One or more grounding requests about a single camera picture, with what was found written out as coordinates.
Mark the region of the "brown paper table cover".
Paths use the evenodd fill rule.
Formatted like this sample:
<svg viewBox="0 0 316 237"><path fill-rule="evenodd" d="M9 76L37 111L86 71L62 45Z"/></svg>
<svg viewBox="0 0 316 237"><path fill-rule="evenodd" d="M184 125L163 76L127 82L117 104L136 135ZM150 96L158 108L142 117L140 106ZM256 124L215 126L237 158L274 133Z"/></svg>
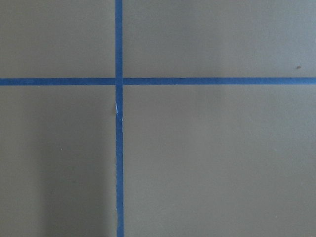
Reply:
<svg viewBox="0 0 316 237"><path fill-rule="evenodd" d="M123 75L314 77L313 0L125 0ZM2 78L115 76L112 0L3 0ZM313 237L314 85L126 85L128 237ZM114 237L113 85L0 88L0 234Z"/></svg>

